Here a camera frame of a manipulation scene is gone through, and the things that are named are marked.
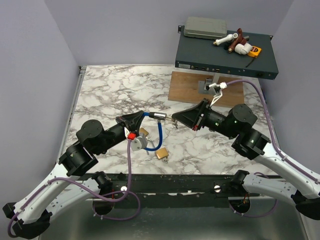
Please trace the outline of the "brass padlock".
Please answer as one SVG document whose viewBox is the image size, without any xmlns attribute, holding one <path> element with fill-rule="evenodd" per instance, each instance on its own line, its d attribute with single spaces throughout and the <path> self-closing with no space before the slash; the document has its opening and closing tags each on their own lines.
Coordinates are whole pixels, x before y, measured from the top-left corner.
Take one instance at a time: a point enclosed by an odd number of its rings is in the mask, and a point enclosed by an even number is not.
<svg viewBox="0 0 320 240">
<path fill-rule="evenodd" d="M 163 147 L 155 151 L 155 155 L 159 160 L 167 159 L 169 156 L 168 150 Z"/>
<path fill-rule="evenodd" d="M 145 135 L 147 142 L 151 144 L 151 149 L 154 149 L 155 148 L 154 142 L 148 138 L 149 132 L 145 130 L 143 127 L 139 129 L 139 132 Z"/>
</svg>

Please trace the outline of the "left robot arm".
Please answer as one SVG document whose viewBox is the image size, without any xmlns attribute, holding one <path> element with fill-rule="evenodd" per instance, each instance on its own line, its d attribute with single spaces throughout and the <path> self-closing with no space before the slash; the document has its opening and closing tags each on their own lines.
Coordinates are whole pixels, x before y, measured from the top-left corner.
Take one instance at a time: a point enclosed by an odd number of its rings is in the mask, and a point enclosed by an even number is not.
<svg viewBox="0 0 320 240">
<path fill-rule="evenodd" d="M 127 163 L 131 163 L 134 141 L 140 140 L 139 129 L 147 112 L 138 111 L 116 118 L 116 125 L 104 129 L 96 119 L 86 121 L 76 133 L 77 141 L 67 148 L 47 177 L 25 198 L 9 202 L 2 210 L 10 219 L 7 233 L 11 238 L 32 240 L 45 232 L 53 217 L 70 205 L 95 196 L 117 203 L 131 194 L 132 172 L 128 167 L 126 190 L 113 191 L 112 182 L 103 172 L 78 183 L 98 163 L 97 156 L 127 141 Z"/>
</svg>

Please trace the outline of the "white pipe elbow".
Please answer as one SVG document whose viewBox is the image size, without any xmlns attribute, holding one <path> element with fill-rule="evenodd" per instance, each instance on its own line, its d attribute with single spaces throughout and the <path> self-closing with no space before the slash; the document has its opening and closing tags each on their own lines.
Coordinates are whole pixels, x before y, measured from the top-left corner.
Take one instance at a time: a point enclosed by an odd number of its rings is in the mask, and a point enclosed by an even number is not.
<svg viewBox="0 0 320 240">
<path fill-rule="evenodd" d="M 245 44 L 238 43 L 235 46 L 234 51 L 240 55 L 248 55 L 252 48 L 253 46 L 248 42 L 246 42 Z"/>
</svg>

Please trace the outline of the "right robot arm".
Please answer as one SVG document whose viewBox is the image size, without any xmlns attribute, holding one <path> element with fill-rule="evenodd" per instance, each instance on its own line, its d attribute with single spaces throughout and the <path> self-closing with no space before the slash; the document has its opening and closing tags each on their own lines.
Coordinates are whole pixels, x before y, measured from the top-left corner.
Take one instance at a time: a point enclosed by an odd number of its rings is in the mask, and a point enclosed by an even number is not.
<svg viewBox="0 0 320 240">
<path fill-rule="evenodd" d="M 272 197 L 294 205 L 302 215 L 320 218 L 320 176 L 296 163 L 284 153 L 277 153 L 271 140 L 254 129 L 257 116 L 246 104 L 234 106 L 224 116 L 211 109 L 208 99 L 198 105 L 176 112 L 172 118 L 186 127 L 198 131 L 208 128 L 234 142 L 232 148 L 241 156 L 271 169 L 284 180 L 277 181 L 239 170 L 230 183 L 230 191 L 241 196 L 245 192 Z"/>
</svg>

